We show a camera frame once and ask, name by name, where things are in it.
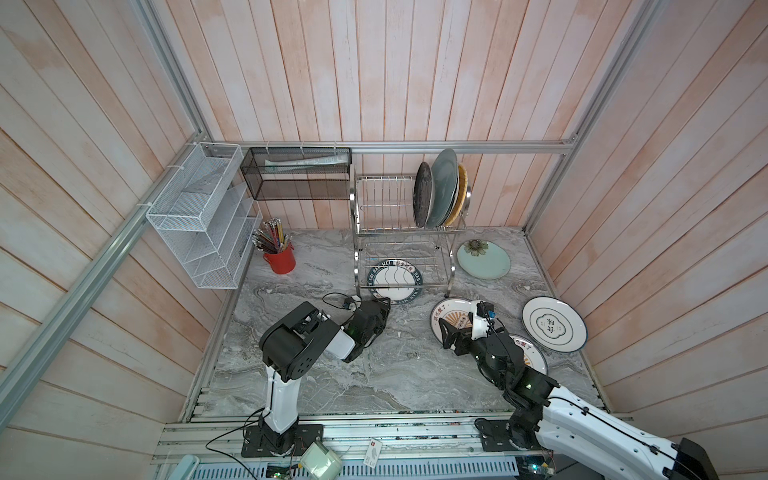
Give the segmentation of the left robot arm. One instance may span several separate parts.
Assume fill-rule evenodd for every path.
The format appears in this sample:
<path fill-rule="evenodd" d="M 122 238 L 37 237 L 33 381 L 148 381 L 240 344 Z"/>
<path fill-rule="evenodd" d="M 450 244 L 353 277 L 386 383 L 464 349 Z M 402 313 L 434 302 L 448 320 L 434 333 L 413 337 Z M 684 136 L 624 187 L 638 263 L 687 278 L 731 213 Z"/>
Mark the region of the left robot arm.
<path fill-rule="evenodd" d="M 366 300 L 339 325 L 321 309 L 303 302 L 272 325 L 259 348 L 267 367 L 264 424 L 280 436 L 298 421 L 301 378 L 324 354 L 354 361 L 384 332 L 391 299 Z"/>

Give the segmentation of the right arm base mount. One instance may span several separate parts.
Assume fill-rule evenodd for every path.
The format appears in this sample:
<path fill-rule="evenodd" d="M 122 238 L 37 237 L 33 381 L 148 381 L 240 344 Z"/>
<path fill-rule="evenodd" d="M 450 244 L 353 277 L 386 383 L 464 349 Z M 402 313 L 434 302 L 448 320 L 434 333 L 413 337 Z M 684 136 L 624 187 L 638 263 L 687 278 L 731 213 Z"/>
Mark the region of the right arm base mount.
<path fill-rule="evenodd" d="M 489 420 L 476 418 L 477 429 L 482 448 L 486 452 L 523 451 L 539 447 L 533 429 L 526 429 L 513 418 L 509 420 Z"/>

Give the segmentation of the cream floral plate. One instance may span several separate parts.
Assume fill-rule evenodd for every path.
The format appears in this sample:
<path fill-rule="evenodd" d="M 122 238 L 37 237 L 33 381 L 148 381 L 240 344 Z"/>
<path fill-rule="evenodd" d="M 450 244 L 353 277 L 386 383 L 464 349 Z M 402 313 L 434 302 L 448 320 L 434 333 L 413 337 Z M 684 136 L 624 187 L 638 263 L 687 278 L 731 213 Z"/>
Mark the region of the cream floral plate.
<path fill-rule="evenodd" d="M 453 191 L 453 194 L 452 194 L 452 197 L 451 197 L 451 203 L 450 203 L 450 206 L 449 206 L 449 209 L 447 211 L 446 217 L 445 217 L 445 219 L 443 221 L 443 224 L 442 224 L 443 227 L 447 227 L 447 225 L 449 224 L 449 219 L 451 218 L 452 212 L 454 210 L 454 207 L 455 207 L 455 205 L 456 205 L 456 203 L 458 201 L 457 199 L 458 199 L 458 196 L 459 196 L 459 190 L 460 190 L 460 179 L 457 180 L 456 186 L 454 188 L 454 191 Z"/>

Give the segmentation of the yellow woven round tray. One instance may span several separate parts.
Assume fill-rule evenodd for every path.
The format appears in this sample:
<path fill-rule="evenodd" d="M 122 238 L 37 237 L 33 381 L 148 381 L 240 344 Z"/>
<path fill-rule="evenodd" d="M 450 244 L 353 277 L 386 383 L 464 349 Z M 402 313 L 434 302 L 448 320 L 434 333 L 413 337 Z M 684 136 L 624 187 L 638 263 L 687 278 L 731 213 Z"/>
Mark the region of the yellow woven round tray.
<path fill-rule="evenodd" d="M 457 219 L 460 217 L 461 212 L 464 208 L 464 203 L 466 201 L 467 193 L 469 191 L 469 179 L 468 179 L 468 173 L 465 166 L 463 164 L 459 164 L 458 171 L 459 171 L 459 179 L 460 179 L 459 196 L 457 199 L 458 201 L 452 212 L 452 216 L 449 219 L 449 224 L 447 225 L 447 227 L 454 224 L 457 221 Z"/>

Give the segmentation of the black oval plate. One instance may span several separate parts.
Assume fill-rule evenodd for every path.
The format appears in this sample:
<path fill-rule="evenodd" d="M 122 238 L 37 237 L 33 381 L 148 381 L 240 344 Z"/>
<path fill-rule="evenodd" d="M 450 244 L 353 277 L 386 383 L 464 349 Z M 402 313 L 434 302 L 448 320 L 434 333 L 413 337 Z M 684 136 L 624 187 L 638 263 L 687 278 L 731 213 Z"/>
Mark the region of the black oval plate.
<path fill-rule="evenodd" d="M 413 216 L 418 228 L 426 226 L 433 204 L 433 188 L 431 166 L 426 161 L 422 161 L 413 188 Z"/>

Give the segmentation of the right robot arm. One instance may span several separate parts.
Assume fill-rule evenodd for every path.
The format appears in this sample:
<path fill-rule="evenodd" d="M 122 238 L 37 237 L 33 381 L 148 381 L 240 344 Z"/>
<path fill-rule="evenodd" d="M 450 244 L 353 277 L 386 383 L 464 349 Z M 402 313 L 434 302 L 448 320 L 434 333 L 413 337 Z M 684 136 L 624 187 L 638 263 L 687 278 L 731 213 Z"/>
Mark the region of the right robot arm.
<path fill-rule="evenodd" d="M 523 349 L 502 327 L 469 316 L 457 328 L 437 320 L 445 349 L 471 355 L 481 375 L 514 407 L 502 437 L 521 449 L 564 454 L 607 479 L 717 479 L 698 443 L 671 441 L 638 429 L 581 399 L 526 364 Z"/>

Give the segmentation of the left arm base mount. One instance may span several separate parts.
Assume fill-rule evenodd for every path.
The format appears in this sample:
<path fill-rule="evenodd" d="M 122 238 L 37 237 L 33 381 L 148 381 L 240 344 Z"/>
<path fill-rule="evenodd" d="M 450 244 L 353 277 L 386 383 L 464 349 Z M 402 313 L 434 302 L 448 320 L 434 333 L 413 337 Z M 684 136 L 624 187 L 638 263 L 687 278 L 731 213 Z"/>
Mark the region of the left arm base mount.
<path fill-rule="evenodd" d="M 270 458 L 301 456 L 315 442 L 322 439 L 321 424 L 299 424 L 278 434 L 266 424 L 246 427 L 241 448 L 243 458 Z"/>

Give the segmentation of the pale green flower plate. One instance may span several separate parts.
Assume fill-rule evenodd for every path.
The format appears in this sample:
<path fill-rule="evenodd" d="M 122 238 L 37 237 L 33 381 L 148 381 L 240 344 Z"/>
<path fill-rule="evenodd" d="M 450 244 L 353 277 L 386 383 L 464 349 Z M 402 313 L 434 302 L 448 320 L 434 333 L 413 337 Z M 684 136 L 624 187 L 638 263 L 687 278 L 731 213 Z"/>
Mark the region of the pale green flower plate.
<path fill-rule="evenodd" d="M 457 259 L 467 274 L 483 280 L 500 279 L 511 269 L 507 252 L 497 244 L 482 239 L 464 242 L 458 250 Z"/>

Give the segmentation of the steel dish rack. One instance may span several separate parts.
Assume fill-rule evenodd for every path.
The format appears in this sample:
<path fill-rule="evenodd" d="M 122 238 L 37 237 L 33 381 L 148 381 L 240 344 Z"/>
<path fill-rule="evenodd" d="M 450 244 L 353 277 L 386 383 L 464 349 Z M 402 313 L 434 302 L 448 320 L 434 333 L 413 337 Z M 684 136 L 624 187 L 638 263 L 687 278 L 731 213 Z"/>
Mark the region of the steel dish rack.
<path fill-rule="evenodd" d="M 453 290 L 458 236 L 466 229 L 472 191 L 468 191 L 464 208 L 454 224 L 418 228 L 412 205 L 415 177 L 414 174 L 360 174 L 354 167 L 350 168 L 353 277 L 359 295 L 372 295 L 367 285 L 368 272 L 386 259 L 403 259 L 414 264 L 423 276 L 421 293 L 435 290 L 449 297 Z"/>

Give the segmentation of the pale green glass plate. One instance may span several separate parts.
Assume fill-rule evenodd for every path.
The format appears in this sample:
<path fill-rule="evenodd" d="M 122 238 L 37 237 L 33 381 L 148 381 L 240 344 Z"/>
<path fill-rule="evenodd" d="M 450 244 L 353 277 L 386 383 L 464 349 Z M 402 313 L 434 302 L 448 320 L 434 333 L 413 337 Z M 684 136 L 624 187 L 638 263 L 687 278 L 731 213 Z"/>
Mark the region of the pale green glass plate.
<path fill-rule="evenodd" d="M 453 208 L 459 182 L 458 158 L 453 149 L 443 150 L 432 164 L 433 203 L 426 226 L 436 228 L 447 219 Z"/>

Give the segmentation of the green rimmed white plate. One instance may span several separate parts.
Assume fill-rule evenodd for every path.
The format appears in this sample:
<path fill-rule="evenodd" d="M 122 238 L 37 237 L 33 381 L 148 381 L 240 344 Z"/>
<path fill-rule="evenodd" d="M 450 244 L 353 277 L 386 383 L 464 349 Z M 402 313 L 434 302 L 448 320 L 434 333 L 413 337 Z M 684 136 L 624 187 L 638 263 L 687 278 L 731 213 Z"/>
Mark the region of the green rimmed white plate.
<path fill-rule="evenodd" d="M 369 270 L 367 285 L 377 299 L 389 298 L 392 304 L 406 304 L 421 293 L 423 276 L 406 260 L 386 259 Z"/>

